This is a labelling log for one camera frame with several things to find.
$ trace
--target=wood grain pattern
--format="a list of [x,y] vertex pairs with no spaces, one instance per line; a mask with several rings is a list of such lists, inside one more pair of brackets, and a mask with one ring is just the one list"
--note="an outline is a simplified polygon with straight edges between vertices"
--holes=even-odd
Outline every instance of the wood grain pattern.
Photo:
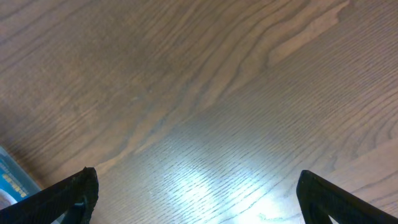
[[43,187],[95,166],[93,223],[299,222],[302,169],[397,137],[397,7],[4,1],[0,143]]

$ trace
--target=white circle on blue package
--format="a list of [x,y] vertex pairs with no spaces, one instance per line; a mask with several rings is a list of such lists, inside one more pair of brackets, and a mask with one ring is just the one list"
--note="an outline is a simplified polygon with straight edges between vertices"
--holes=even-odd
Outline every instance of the white circle on blue package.
[[10,205],[14,205],[17,201],[11,197],[7,192],[3,189],[0,189],[0,210],[7,208]]

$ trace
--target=wooden table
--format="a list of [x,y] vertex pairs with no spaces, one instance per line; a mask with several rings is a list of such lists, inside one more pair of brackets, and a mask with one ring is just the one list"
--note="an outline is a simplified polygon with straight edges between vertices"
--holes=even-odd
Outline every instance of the wooden table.
[[397,4],[5,0],[0,143],[93,223],[302,222],[302,169],[397,216]]

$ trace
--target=black object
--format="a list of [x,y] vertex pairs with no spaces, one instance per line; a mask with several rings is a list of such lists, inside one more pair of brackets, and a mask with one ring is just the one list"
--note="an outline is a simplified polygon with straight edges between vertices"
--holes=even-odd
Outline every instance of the black object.
[[0,210],[0,224],[50,224],[66,211],[61,224],[89,223],[97,200],[95,169],[85,167],[53,186]]
[[398,223],[398,219],[364,202],[320,176],[303,170],[297,184],[297,197],[306,224]]

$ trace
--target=wooden surface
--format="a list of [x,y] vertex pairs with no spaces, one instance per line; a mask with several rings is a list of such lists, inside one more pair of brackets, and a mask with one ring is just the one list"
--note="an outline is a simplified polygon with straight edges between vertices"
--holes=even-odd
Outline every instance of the wooden surface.
[[0,143],[42,187],[95,166],[93,223],[302,222],[302,169],[398,216],[397,18],[393,0],[5,0]]

